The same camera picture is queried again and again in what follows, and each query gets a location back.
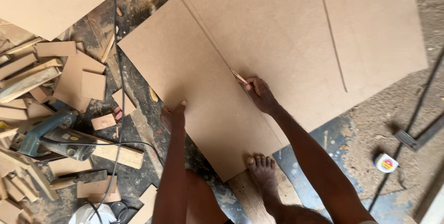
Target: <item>foot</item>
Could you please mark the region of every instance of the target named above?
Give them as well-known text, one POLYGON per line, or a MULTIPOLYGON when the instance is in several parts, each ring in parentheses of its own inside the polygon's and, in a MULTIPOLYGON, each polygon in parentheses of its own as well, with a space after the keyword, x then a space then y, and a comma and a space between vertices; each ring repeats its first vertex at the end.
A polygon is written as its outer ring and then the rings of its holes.
POLYGON ((264 201, 266 198, 279 199, 278 179, 275 171, 275 161, 264 155, 257 155, 255 158, 247 159, 248 169, 250 169, 251 177, 261 191, 264 201))

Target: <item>power tool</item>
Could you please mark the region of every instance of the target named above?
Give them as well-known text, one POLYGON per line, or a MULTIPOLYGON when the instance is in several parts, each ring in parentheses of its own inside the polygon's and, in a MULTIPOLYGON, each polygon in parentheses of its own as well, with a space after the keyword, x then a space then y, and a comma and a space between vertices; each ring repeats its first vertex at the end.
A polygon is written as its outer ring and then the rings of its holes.
POLYGON ((18 152, 27 156, 39 157, 51 151, 79 161, 88 159, 96 149, 95 145, 59 144, 97 144, 95 140, 70 130, 76 119, 76 112, 61 109, 39 123, 26 126, 26 129, 22 130, 26 132, 26 135, 18 152))

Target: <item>person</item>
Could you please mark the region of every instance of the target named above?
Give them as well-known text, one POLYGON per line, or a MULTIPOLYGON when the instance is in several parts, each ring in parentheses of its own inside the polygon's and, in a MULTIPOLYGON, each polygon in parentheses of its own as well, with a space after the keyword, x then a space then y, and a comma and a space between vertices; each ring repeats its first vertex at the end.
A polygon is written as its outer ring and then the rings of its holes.
MULTIPOLYGON (((334 224, 375 223, 354 187, 327 152, 281 107, 269 86, 258 77, 243 84, 256 107, 275 119, 287 136, 299 166, 330 214, 334 224)), ((185 169, 186 101, 175 109, 163 108, 161 121, 171 134, 168 156, 157 192, 153 224, 230 224, 208 184, 185 169)), ((277 224, 328 224, 319 213, 303 206, 281 203, 275 162, 264 155, 247 159, 265 209, 277 224)))

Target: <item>sawdust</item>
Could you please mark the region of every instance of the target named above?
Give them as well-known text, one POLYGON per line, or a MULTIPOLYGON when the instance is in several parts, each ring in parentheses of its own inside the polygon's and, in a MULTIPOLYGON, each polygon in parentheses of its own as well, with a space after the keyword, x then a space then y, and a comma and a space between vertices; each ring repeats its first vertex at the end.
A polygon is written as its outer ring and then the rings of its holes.
MULTIPOLYGON (((444 0, 417 0, 417 3, 429 67, 433 67, 444 43, 444 0)), ((423 91, 430 72, 431 68, 410 74, 350 111, 354 137, 348 142, 348 153, 343 159, 345 168, 363 188, 359 194, 361 199, 374 196, 384 173, 375 169, 372 159, 378 152, 394 155, 399 141, 393 133, 396 128, 407 128, 419 100, 418 92, 423 91)), ((444 68, 441 67, 413 127, 412 136, 416 137, 444 112, 443 95, 444 68)), ((407 204, 409 201, 413 204, 404 223, 414 223, 411 215, 441 167, 443 147, 444 131, 441 131, 418 153, 403 148, 398 162, 407 171, 407 190, 399 194, 396 204, 407 204)), ((402 190, 397 182, 398 173, 396 171, 390 176, 383 193, 402 190)))

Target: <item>hand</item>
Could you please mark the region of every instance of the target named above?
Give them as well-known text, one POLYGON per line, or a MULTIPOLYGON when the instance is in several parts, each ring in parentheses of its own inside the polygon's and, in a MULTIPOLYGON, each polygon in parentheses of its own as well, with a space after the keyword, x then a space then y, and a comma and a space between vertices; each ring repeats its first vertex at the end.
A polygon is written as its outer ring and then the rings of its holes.
POLYGON ((271 93, 268 84, 264 82, 264 80, 258 78, 257 76, 252 76, 246 79, 248 84, 243 83, 239 79, 237 79, 237 81, 243 85, 248 95, 251 97, 254 104, 260 111, 271 115, 281 107, 271 93))
POLYGON ((171 134, 172 131, 185 133, 185 108, 186 100, 183 100, 173 110, 166 106, 162 109, 160 121, 168 133, 171 134))

